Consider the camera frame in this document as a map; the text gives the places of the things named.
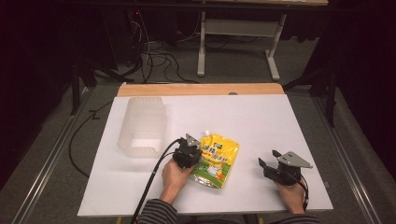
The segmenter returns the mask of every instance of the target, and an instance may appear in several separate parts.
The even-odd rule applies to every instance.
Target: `white table leg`
[[[279,20],[279,25],[276,27],[276,33],[274,35],[274,42],[270,50],[265,51],[265,57],[267,59],[268,65],[270,67],[270,72],[273,81],[279,81],[280,76],[279,73],[277,72],[275,60],[274,60],[274,54],[276,50],[277,43],[279,42],[280,35],[282,34],[283,26],[285,25],[285,20],[286,20],[286,15],[282,15],[280,20]]]
[[[199,48],[198,55],[198,77],[205,75],[205,12],[202,12],[201,16],[201,45]]]

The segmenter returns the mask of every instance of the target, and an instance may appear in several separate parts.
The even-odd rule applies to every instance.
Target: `person's arm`
[[[304,210],[304,189],[298,184],[292,186],[284,186],[274,181],[277,188],[279,189],[280,198],[288,208],[288,211],[293,215],[288,218],[284,218],[276,224],[293,224],[293,223],[304,223],[304,224],[315,224],[320,223],[317,217],[313,217],[305,214]]]
[[[172,206],[177,195],[184,188],[193,167],[181,169],[171,159],[163,167],[163,193],[159,199],[146,202],[138,224],[168,224],[176,223],[177,210]]]

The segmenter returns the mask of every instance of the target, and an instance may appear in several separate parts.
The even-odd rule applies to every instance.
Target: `wooden edge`
[[[284,94],[277,83],[123,84],[117,96]]]

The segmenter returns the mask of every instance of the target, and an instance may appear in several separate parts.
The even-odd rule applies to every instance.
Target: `striped sleeve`
[[[138,224],[173,224],[177,221],[177,210],[159,199],[146,202]]]
[[[320,223],[317,217],[309,215],[295,215],[292,217],[287,217],[278,222],[278,224],[318,224]]]

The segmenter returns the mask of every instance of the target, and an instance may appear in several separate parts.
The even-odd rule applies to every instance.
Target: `table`
[[[206,2],[226,2],[226,3],[248,3],[248,4],[278,4],[296,6],[327,6],[327,0],[204,0]],[[247,35],[247,36],[267,36],[272,37],[273,42],[269,49],[265,50],[265,58],[268,62],[272,79],[279,81],[274,54],[276,46],[282,34],[287,15],[282,14],[279,21],[240,21],[240,20],[216,20],[208,19],[205,11],[201,14],[201,42],[198,54],[198,77],[205,75],[205,36],[212,35]]]
[[[285,210],[276,187],[271,180],[263,177],[258,164],[261,157],[275,166],[276,159],[271,152],[274,148],[284,153],[292,150],[314,165],[312,170],[303,171],[308,184],[314,186],[310,190],[312,199],[308,210],[332,209],[314,159],[280,85],[123,85],[113,102],[79,216],[130,216],[137,207],[158,159],[127,158],[117,147],[127,102],[130,96],[136,95],[161,95],[167,106],[165,143],[185,133],[199,139],[201,133],[209,130],[229,137],[241,146],[224,188],[211,189],[189,181],[175,202],[180,214]],[[147,199],[158,197],[162,187],[161,177],[156,176]]]

